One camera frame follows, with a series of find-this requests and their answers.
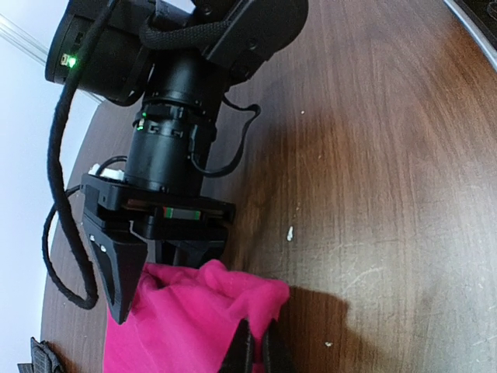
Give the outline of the red garment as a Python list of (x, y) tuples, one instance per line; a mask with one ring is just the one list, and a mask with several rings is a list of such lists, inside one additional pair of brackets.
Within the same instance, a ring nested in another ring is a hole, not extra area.
[(255, 372), (265, 370), (262, 338), (290, 297), (278, 280), (228, 270), (148, 263), (127, 321), (109, 319), (104, 372), (217, 372), (241, 321), (255, 342)]

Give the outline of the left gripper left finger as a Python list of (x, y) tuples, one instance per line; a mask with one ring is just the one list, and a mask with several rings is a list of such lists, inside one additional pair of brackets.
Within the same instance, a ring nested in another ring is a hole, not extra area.
[(255, 355), (255, 339), (249, 321), (243, 319), (238, 324), (230, 347), (222, 361), (220, 373), (251, 373)]

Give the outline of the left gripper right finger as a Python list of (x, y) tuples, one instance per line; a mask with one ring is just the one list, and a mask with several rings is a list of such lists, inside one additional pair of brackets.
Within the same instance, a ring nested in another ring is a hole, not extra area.
[(277, 324), (270, 324), (262, 338), (262, 361), (267, 373), (297, 372)]

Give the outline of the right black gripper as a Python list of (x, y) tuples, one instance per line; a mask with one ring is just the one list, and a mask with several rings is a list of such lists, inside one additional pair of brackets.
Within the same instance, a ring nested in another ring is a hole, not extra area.
[(155, 241), (155, 262), (201, 268), (219, 260), (235, 218), (234, 204), (145, 190), (86, 173), (83, 227), (113, 320), (126, 322), (148, 256), (138, 238)]

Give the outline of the dark pinstriped shirt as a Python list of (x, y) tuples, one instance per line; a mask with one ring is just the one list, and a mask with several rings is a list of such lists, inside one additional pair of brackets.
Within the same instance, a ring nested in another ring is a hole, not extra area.
[(30, 338), (30, 363), (18, 363), (19, 373), (65, 373), (59, 357), (50, 349), (46, 341), (38, 342)]

